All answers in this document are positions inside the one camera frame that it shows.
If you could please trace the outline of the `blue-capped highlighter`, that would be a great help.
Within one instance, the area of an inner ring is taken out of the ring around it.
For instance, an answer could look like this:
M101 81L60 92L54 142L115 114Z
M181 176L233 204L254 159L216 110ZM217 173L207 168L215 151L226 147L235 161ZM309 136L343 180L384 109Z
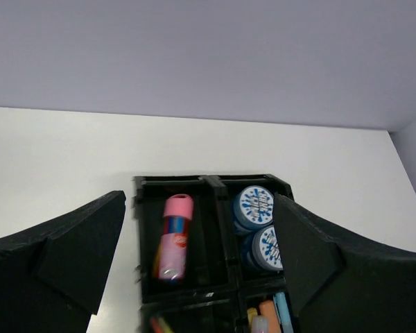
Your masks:
M283 333L293 333L293 324L291 322L291 315L288 308L286 294L284 292L276 293L273 296L273 302L277 312L277 317Z

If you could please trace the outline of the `blue-lidded jar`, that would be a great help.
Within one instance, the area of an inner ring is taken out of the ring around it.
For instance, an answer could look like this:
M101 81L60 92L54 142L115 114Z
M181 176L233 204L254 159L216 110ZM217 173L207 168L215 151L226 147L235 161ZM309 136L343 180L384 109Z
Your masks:
M241 242L243 264L255 271L283 270L279 246L273 225L249 234Z
M273 222L274 196L265 187L249 186L242 190L232 205L234 231L247 235Z

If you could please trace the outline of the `yellow thin pen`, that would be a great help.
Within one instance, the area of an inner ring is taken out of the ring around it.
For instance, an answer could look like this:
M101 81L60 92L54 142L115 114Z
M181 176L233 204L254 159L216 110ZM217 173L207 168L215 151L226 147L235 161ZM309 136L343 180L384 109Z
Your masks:
M172 327L168 324L168 322L162 317L157 317L157 322L159 326L161 327L161 330L163 333L174 333Z

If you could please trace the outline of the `orange-capped clear highlighter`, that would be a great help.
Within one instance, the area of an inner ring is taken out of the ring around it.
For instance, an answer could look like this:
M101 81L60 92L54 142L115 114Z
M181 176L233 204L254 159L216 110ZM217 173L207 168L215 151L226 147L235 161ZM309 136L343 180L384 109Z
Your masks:
M269 322L269 333L282 333L275 304L272 300L265 300L259 304L259 312Z

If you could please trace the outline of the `purple highlighter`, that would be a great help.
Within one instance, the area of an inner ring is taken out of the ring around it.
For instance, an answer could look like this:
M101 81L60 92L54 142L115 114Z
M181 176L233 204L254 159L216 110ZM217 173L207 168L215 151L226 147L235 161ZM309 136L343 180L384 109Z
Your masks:
M265 316L253 316L251 321L251 333L269 333L270 321Z

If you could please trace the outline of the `pink-capped marker bottle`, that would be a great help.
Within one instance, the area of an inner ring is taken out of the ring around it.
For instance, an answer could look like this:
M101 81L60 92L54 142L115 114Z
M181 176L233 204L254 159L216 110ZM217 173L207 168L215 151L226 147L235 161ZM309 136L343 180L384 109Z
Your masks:
M173 195L165 202L164 229L155 264L158 280L177 282L184 278L193 207L193 199L188 194Z

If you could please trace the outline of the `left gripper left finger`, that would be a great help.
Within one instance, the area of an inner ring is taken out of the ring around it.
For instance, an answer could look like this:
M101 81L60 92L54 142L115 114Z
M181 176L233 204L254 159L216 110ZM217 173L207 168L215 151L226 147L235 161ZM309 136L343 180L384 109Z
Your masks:
M125 216L125 194L0 238L0 332L86 332Z

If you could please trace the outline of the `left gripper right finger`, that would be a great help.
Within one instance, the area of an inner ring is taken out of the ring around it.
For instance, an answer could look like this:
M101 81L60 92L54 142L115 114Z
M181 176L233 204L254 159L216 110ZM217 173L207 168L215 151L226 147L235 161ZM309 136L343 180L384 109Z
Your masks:
M416 332L416 253L275 196L277 242L303 332Z

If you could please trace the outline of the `orange-red thin pen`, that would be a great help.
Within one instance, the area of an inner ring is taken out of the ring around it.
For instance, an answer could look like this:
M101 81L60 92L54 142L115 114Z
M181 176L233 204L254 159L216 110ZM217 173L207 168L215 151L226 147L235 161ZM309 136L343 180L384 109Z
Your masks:
M155 317L151 317L149 322L150 327L154 333L163 333L163 329L161 328L160 324L158 323Z

